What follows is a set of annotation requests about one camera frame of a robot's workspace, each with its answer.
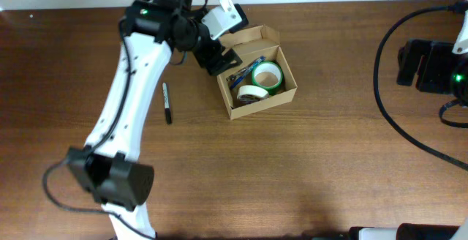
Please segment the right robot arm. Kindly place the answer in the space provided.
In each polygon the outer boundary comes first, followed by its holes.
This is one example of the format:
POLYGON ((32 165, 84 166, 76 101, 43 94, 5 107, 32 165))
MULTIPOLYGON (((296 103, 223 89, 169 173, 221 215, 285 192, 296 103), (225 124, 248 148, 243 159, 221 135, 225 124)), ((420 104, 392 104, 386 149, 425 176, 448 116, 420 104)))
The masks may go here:
MULTIPOLYGON (((416 88, 422 92, 454 94, 454 100, 439 110, 443 124, 466 128, 466 123, 448 121, 444 112, 455 105, 467 106, 467 22, 454 44, 429 40, 409 40, 399 51, 397 84, 411 86, 414 74, 416 88)), ((467 240, 467 224, 419 225, 403 223, 397 228, 350 228, 348 239, 356 240, 467 240)))

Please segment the blue pen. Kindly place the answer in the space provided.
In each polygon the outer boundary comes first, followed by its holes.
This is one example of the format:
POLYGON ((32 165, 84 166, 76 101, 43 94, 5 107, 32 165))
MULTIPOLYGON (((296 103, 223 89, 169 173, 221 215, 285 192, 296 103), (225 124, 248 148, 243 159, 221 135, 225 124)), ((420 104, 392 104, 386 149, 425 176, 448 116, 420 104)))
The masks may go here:
MULTIPOLYGON (((266 57, 265 56, 260 56, 262 57, 262 61, 265 61, 266 60, 266 57)), ((251 68, 246 74, 244 74, 243 76, 241 76, 239 79, 235 80, 235 81, 231 81, 231 84, 229 86, 229 89, 230 90, 233 90, 257 65, 254 65, 253 68, 251 68)))

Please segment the black sharpie marker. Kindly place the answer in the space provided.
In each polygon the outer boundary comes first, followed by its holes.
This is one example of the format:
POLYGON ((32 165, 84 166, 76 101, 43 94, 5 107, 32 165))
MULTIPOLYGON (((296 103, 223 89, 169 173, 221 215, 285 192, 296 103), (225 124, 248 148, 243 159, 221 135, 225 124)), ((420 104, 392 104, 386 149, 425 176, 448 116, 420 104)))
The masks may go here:
POLYGON ((162 93, 164 98, 165 119, 167 124, 172 124, 172 114, 170 109, 169 92, 166 83, 162 84, 162 93))

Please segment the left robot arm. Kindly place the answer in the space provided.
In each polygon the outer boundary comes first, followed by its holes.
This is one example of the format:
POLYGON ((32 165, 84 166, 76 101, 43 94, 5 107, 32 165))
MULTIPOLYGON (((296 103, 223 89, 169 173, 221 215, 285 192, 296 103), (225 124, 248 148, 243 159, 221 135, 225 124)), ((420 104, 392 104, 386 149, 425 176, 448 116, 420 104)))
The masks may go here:
POLYGON ((209 75, 219 75, 241 63, 219 38, 247 23, 232 0, 213 9, 193 9, 192 0, 134 0, 126 8, 118 23, 120 60, 99 121, 84 147, 71 148, 65 159, 118 239, 157 237, 146 208, 154 169, 138 157, 148 109, 173 52, 192 53, 209 75))

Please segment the black silver pen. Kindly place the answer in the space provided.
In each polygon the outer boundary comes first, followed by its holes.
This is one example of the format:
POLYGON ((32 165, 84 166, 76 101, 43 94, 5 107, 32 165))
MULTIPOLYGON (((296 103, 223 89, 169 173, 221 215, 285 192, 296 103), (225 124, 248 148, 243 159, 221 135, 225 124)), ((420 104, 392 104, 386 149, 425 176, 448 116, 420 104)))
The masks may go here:
POLYGON ((253 68, 254 65, 257 65, 262 60, 263 60, 262 57, 260 57, 258 59, 255 59, 252 63, 248 64, 247 66, 245 66, 244 68, 242 68, 239 71, 235 72, 234 74, 228 76, 226 78, 226 81, 230 82, 230 81, 235 81, 235 80, 239 79, 241 76, 246 74, 251 68, 253 68))

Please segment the white masking tape roll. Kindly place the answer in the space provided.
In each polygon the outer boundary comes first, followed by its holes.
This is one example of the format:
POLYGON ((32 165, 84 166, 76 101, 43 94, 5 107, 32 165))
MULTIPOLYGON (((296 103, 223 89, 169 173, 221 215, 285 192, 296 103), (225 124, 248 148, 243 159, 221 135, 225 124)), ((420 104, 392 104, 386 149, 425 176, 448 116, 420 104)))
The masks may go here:
POLYGON ((243 104, 251 104, 268 99, 269 96, 270 94, 259 86, 245 85, 238 89, 237 100, 243 104))

